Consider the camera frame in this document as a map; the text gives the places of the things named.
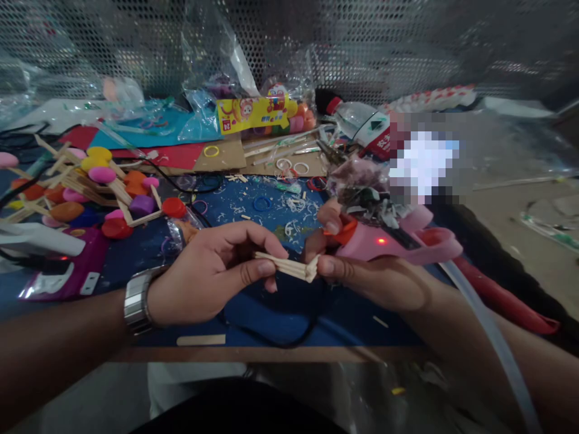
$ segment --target white rubber band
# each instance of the white rubber band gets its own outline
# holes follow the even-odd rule
[[[296,167],[298,167],[299,165],[304,166],[304,167],[306,168],[306,171],[305,171],[305,172],[298,172],[297,169],[296,169]],[[309,172],[309,166],[308,166],[306,163],[301,163],[301,162],[299,162],[299,163],[294,164],[294,170],[296,171],[296,173],[297,173],[298,175],[305,175],[305,174],[307,174],[307,173]]]
[[[286,162],[288,164],[288,167],[280,167],[280,162]],[[291,169],[291,161],[289,161],[288,159],[279,159],[278,161],[276,161],[276,167],[278,169],[280,169],[281,171],[283,170],[287,170],[287,169]]]

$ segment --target wristwatch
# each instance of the wristwatch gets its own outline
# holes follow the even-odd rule
[[[135,336],[153,329],[153,320],[149,315],[147,292],[153,280],[163,274],[170,265],[163,265],[141,271],[131,277],[127,283],[125,295],[125,322]]]

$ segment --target table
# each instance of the table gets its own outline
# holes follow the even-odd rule
[[[503,249],[520,261],[541,287],[577,320],[577,255],[523,226],[519,223],[519,215],[532,201],[578,193],[579,183],[576,180],[543,182],[475,191],[465,198],[464,203],[493,233]]]
[[[306,191],[308,206],[302,212],[292,212],[284,205],[290,193],[281,192],[264,183],[264,177],[248,176],[248,183],[224,180],[222,187],[198,199],[209,207],[206,213],[214,225],[240,221],[241,214],[263,224],[281,238],[293,259],[299,258],[305,237],[319,227],[315,215],[317,208],[327,199],[325,193],[312,192],[306,187],[307,179],[299,184]],[[190,178],[181,178],[184,186]],[[178,195],[168,184],[162,184],[162,197]],[[258,196],[270,198],[269,211],[256,211],[253,201]],[[285,237],[287,223],[295,224],[293,235]],[[146,226],[136,228],[133,235],[122,241],[113,241],[103,274],[95,294],[122,288],[130,276],[140,270],[172,261],[171,255],[163,256],[160,246],[168,236],[166,221],[157,219]],[[438,278],[445,277],[434,266],[431,272]],[[0,319],[43,309],[49,303],[24,302],[16,299],[26,281],[29,271],[19,271],[2,276],[0,291]],[[352,291],[335,287],[324,294],[321,280],[313,285],[278,274],[278,293],[269,294],[261,284],[254,284],[237,295],[226,307],[227,319],[235,324],[249,326],[279,342],[292,341],[305,330],[309,316],[317,303],[322,303],[323,314],[318,326],[302,348],[279,350],[268,348],[261,342],[234,327],[226,327],[217,319],[189,327],[170,327],[157,330],[140,339],[135,347],[125,350],[118,360],[164,360],[164,361],[360,361],[360,360],[417,360],[430,355],[420,339],[395,313],[375,306]],[[373,317],[388,324],[385,328]],[[176,348],[179,336],[226,334],[222,347]]]

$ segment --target metal mesh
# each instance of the metal mesh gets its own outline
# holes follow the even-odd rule
[[[217,27],[203,16],[184,32],[194,58],[183,55],[191,4],[211,6],[4,1],[0,74],[12,74],[17,58],[39,68],[33,78],[43,95],[87,97],[102,75],[133,77],[147,95],[175,94],[195,65],[218,69],[222,62]],[[287,58],[295,71],[307,66],[316,86],[373,105],[468,83],[478,83],[484,95],[541,98],[576,79],[579,69],[576,0],[215,0],[213,6],[235,31],[258,87]],[[296,56],[299,50],[305,55]]]

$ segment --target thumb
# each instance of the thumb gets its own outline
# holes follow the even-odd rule
[[[373,284],[375,273],[367,262],[337,256],[320,256],[318,273],[323,277],[339,280],[350,288],[367,287]]]
[[[246,286],[261,278],[274,275],[275,272],[276,266],[269,259],[249,260],[220,273],[220,285],[231,298]]]

